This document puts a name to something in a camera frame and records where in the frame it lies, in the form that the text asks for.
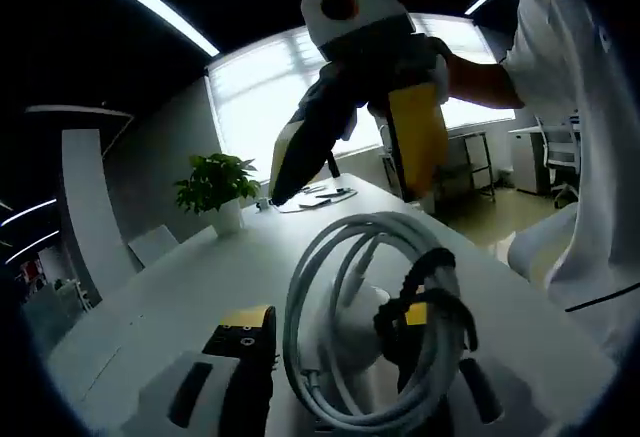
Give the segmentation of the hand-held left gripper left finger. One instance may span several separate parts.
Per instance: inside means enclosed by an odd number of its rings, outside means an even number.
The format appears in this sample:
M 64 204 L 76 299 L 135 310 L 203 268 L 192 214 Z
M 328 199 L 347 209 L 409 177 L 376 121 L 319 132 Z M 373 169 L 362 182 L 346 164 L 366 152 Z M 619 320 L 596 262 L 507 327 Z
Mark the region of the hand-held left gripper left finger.
M 199 352 L 185 352 L 139 393 L 124 436 L 263 436 L 273 396 L 276 309 L 238 310 Z

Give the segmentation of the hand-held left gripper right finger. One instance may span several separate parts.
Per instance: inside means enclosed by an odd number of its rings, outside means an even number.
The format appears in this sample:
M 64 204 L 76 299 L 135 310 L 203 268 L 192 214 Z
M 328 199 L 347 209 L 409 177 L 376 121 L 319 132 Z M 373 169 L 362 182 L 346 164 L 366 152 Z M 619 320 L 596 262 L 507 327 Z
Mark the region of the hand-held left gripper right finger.
M 429 313 L 435 309 L 444 317 L 460 324 L 466 333 L 467 343 L 463 348 L 474 352 L 478 347 L 476 326 L 471 312 L 463 303 L 412 303 L 396 325 L 396 347 L 399 352 L 394 361 L 399 370 L 398 392 L 408 389 L 408 382 L 416 371 L 416 366 L 424 348 L 422 335 L 429 328 Z M 503 407 L 493 387 L 473 358 L 458 361 L 458 370 L 464 377 L 482 424 L 497 421 L 503 414 Z M 446 394 L 443 394 L 436 408 L 425 417 L 410 433 L 411 436 L 453 436 L 454 421 Z

